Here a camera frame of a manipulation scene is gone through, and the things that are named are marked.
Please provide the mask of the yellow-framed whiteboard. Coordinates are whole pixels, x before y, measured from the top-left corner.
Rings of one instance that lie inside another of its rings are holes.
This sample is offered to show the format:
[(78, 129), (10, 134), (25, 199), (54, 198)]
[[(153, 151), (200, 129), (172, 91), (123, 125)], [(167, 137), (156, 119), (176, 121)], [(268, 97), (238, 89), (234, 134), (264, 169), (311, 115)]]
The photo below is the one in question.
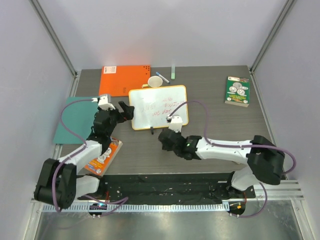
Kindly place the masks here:
[(129, 91), (129, 105), (134, 107), (132, 129), (135, 131), (168, 126), (167, 116), (175, 109), (182, 118), (182, 124), (189, 123), (187, 89), (184, 85), (172, 85), (158, 88), (141, 88)]

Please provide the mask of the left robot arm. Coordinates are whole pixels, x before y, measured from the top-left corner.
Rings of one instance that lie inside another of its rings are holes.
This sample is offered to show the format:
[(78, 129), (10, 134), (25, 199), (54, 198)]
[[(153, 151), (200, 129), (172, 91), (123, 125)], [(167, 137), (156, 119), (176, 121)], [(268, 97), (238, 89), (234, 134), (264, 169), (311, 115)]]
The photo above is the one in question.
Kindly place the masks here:
[(112, 143), (116, 126), (134, 118), (134, 106), (119, 101), (115, 107), (107, 95), (89, 99), (97, 104), (90, 134), (81, 137), (82, 145), (59, 159), (44, 161), (33, 197), (36, 201), (54, 206), (57, 212), (69, 208), (73, 201), (86, 194), (100, 200), (107, 192), (104, 184), (91, 175), (78, 176), (90, 161), (102, 156)]

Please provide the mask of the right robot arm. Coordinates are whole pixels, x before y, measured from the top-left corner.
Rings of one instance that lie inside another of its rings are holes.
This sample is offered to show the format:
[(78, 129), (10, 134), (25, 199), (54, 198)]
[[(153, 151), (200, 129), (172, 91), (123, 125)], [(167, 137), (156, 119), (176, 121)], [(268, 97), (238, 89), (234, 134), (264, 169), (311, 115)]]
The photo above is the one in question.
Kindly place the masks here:
[(245, 167), (231, 174), (226, 193), (238, 197), (248, 187), (264, 183), (277, 186), (283, 175), (285, 154), (265, 137), (256, 135), (253, 140), (219, 141), (198, 135), (183, 137), (169, 128), (158, 136), (162, 149), (172, 151), (185, 160), (224, 160)]

